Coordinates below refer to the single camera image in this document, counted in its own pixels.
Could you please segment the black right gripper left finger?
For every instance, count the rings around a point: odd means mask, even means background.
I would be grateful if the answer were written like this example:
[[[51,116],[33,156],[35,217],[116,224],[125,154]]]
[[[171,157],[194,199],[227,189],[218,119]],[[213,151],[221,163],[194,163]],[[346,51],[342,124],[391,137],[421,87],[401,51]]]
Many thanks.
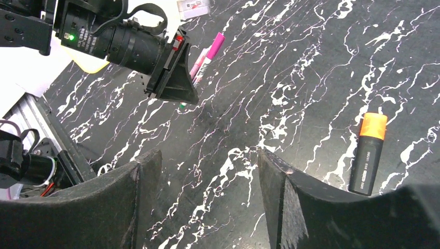
[[[142,248],[162,169],[158,149],[47,197],[1,201],[1,248]]]

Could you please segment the black orange highlighter marker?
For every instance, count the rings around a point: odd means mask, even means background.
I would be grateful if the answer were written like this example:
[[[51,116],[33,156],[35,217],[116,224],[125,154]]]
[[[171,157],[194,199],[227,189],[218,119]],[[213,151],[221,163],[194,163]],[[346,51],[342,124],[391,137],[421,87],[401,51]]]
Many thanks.
[[[370,196],[378,171],[379,161],[386,135],[388,117],[379,113],[365,113],[356,153],[351,167],[348,190]]]

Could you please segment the magenta pen cap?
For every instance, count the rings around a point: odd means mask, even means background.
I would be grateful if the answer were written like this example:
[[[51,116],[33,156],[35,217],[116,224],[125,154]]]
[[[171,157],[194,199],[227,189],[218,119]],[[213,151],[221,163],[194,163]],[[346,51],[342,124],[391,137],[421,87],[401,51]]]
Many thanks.
[[[213,58],[217,55],[218,51],[220,50],[221,46],[223,45],[223,42],[225,41],[225,36],[223,33],[218,33],[216,38],[214,39],[212,45],[210,46],[210,49],[206,55],[206,58],[213,60]]]

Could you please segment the white green thin pen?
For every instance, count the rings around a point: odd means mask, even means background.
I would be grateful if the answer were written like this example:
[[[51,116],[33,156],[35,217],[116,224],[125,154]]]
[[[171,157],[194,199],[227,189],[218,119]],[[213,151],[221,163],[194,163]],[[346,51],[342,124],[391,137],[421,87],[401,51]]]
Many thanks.
[[[203,60],[203,63],[199,69],[199,71],[197,72],[196,76],[194,77],[194,79],[192,80],[193,86],[196,87],[199,82],[201,82],[207,68],[208,65],[211,63],[212,60],[208,59],[205,57],[205,59]]]

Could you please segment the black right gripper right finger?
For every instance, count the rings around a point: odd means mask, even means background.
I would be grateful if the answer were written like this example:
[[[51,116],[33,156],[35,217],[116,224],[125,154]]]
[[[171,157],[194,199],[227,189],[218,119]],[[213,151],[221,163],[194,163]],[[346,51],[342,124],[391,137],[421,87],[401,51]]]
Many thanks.
[[[364,197],[258,155],[271,248],[439,248],[439,185]]]

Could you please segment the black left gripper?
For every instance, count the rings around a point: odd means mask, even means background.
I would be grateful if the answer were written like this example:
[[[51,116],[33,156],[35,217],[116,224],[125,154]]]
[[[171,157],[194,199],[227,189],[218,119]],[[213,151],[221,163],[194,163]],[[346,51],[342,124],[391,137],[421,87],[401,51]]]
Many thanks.
[[[54,29],[61,45],[148,77],[146,93],[169,102],[196,105],[186,31],[168,29],[163,7],[128,1],[59,1]]]

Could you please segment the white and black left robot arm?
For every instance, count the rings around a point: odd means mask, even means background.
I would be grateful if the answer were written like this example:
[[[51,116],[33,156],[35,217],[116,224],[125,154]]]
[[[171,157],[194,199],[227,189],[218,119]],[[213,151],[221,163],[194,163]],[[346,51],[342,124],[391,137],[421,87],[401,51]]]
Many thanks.
[[[12,97],[13,84],[41,95],[66,62],[49,57],[58,38],[99,67],[144,75],[148,95],[197,104],[182,9],[181,1],[1,1],[1,95]]]

